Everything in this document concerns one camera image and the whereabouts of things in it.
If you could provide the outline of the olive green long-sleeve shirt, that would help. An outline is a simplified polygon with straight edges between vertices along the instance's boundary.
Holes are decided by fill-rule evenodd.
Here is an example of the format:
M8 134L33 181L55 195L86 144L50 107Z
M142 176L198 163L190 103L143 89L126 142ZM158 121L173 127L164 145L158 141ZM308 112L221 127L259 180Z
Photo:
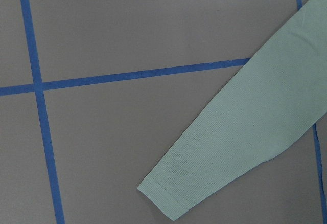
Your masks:
M212 98L138 190L177 220L326 113L326 0L308 0Z

